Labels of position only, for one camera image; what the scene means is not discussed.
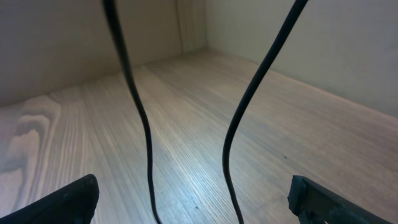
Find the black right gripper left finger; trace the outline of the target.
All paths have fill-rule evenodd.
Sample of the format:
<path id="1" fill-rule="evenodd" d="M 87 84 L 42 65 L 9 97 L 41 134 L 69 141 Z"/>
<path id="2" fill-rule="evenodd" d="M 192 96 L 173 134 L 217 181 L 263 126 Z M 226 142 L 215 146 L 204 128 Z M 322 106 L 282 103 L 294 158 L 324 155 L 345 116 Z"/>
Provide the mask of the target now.
<path id="1" fill-rule="evenodd" d="M 90 224 L 99 199 L 96 177 L 88 174 L 1 218 L 1 224 Z"/>

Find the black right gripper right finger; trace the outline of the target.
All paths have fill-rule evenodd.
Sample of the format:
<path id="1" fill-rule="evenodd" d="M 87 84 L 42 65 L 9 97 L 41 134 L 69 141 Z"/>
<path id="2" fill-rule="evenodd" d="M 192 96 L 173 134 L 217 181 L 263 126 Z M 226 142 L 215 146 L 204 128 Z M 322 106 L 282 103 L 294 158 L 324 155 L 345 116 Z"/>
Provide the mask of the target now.
<path id="1" fill-rule="evenodd" d="M 300 223 L 387 223 L 386 220 L 300 175 L 293 176 L 287 199 L 289 209 Z"/>

